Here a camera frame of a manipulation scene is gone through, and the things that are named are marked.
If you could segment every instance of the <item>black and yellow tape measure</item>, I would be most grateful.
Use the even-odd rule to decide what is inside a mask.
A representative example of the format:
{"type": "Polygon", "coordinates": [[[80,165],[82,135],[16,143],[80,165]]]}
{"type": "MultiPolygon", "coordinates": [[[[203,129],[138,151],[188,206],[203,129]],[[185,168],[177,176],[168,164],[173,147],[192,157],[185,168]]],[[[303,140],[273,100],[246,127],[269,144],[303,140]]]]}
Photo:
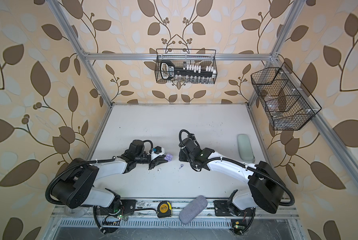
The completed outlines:
{"type": "Polygon", "coordinates": [[[157,217],[171,217],[172,216],[172,207],[168,201],[161,201],[157,206],[157,217]]]}

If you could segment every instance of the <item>gray floor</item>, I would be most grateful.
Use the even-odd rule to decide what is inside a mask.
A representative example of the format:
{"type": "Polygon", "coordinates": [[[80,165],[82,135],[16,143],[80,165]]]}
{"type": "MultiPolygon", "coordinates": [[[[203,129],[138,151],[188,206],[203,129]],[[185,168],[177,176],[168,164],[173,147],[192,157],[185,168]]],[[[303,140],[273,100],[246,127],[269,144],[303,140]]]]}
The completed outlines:
{"type": "Polygon", "coordinates": [[[293,240],[287,220],[254,220],[244,236],[227,229],[119,228],[103,235],[98,228],[60,227],[54,240],[293,240]]]}

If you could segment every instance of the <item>wire basket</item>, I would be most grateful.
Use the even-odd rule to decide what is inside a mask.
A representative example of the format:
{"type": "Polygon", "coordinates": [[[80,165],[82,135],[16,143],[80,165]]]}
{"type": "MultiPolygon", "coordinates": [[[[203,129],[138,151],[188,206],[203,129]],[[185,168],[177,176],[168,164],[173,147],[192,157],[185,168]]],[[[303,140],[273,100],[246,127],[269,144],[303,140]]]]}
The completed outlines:
{"type": "Polygon", "coordinates": [[[251,74],[252,85],[274,130],[300,130],[321,110],[320,104],[300,81],[295,87],[287,74],[290,68],[265,68],[251,74]],[[307,91],[319,107],[311,106],[300,91],[307,91]]]}
{"type": "Polygon", "coordinates": [[[215,84],[218,74],[215,54],[216,50],[211,49],[159,48],[156,50],[156,82],[215,84]]]}

